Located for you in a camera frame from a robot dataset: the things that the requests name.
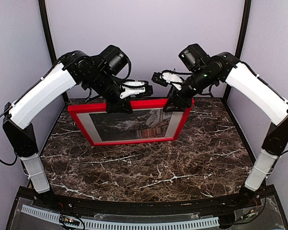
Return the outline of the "white mat board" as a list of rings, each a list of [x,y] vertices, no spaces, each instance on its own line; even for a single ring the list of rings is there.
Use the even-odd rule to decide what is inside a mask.
[[[93,145],[110,145],[110,144],[130,144],[130,143],[144,143],[144,142],[156,142],[156,141],[164,141],[164,140],[173,140],[176,138],[177,134],[180,131],[180,123],[183,119],[183,112],[172,112],[172,117],[170,120],[170,124],[168,126],[167,132],[163,138],[147,138],[147,139],[136,139],[136,140],[118,140],[118,141],[102,141],[99,136],[93,121],[90,118],[90,113],[80,113],[78,114],[78,118],[84,127],[83,133],[86,134],[89,141],[92,141]]]

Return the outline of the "red wooden picture frame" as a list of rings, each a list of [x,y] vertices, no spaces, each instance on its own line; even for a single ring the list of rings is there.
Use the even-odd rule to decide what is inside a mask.
[[[161,108],[163,109],[163,107],[165,106],[167,100],[166,99],[150,99],[150,100],[134,100],[131,101],[131,106],[132,106],[132,111],[134,110],[142,110],[142,109],[155,109],[155,108]],[[82,126],[79,118],[78,118],[78,114],[80,113],[89,113],[89,112],[93,112],[93,113],[98,113],[98,112],[106,112],[106,103],[91,103],[91,104],[78,104],[78,105],[70,105],[68,106],[68,112],[71,115],[71,117],[73,118],[74,122],[76,123],[76,125],[78,126],[78,128],[81,130],[82,134],[84,135],[84,137],[87,139],[87,135],[83,133],[84,131],[84,127]],[[191,112],[191,109],[188,108],[186,109],[183,116],[183,119],[180,123],[180,131],[177,134],[176,138],[173,140],[176,140],[189,116]]]

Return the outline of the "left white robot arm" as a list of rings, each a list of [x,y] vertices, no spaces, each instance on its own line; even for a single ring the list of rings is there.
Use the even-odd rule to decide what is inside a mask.
[[[6,104],[3,130],[14,152],[20,157],[39,201],[48,209],[58,205],[38,154],[32,120],[60,95],[81,85],[92,89],[107,101],[107,112],[129,112],[130,103],[121,97],[121,80],[116,75],[131,66],[130,59],[118,47],[109,45],[100,54],[88,56],[80,50],[66,53],[31,89],[14,103]]]

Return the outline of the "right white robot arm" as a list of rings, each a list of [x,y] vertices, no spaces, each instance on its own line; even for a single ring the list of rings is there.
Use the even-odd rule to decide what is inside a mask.
[[[259,156],[242,186],[243,191],[235,198],[237,206],[245,208],[254,200],[253,192],[258,190],[288,143],[288,100],[231,53],[210,57],[206,53],[184,51],[181,59],[190,71],[186,80],[170,70],[161,72],[161,79],[174,86],[168,104],[179,110],[189,108],[193,96],[211,85],[225,82],[250,99],[271,121]]]

